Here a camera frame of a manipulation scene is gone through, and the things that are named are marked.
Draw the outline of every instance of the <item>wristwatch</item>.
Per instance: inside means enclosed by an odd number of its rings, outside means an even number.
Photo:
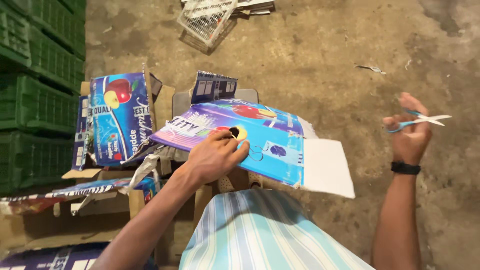
[[[418,175],[420,173],[420,170],[421,170],[420,166],[413,166],[410,164],[406,164],[403,161],[392,162],[392,171],[396,173]]]

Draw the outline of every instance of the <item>printed apple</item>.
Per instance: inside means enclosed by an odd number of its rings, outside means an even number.
[[[247,130],[245,130],[244,128],[242,127],[239,127],[239,126],[235,126],[234,128],[236,128],[238,130],[238,135],[236,136],[236,139],[238,142],[241,142],[243,140],[245,140],[247,138]],[[216,127],[215,129],[213,129],[212,131],[210,131],[210,134],[209,135],[213,135],[213,134],[217,134],[221,131],[224,131],[224,130],[230,130],[231,128],[230,127],[227,127],[227,126],[219,126],[219,127]]]
[[[112,109],[118,109],[120,104],[132,98],[132,86],[126,79],[118,79],[108,84],[103,95],[105,103]]]
[[[274,118],[276,113],[270,110],[257,109],[245,105],[235,105],[232,106],[232,111],[240,116],[251,118],[251,119],[265,119],[265,118]]]

